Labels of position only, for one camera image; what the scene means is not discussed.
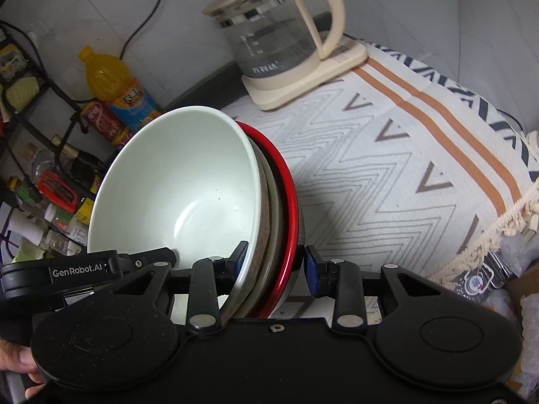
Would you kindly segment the person's left hand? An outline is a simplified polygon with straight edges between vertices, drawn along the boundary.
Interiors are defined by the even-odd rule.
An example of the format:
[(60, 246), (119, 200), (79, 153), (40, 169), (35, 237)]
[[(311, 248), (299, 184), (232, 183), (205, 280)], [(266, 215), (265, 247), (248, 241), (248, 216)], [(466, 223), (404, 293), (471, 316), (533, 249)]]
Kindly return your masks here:
[(33, 358), (29, 346), (21, 346), (1, 339), (0, 356), (1, 371), (26, 374), (33, 381), (34, 386), (25, 390), (26, 399), (31, 399), (45, 386), (45, 381), (38, 371), (36, 361)]

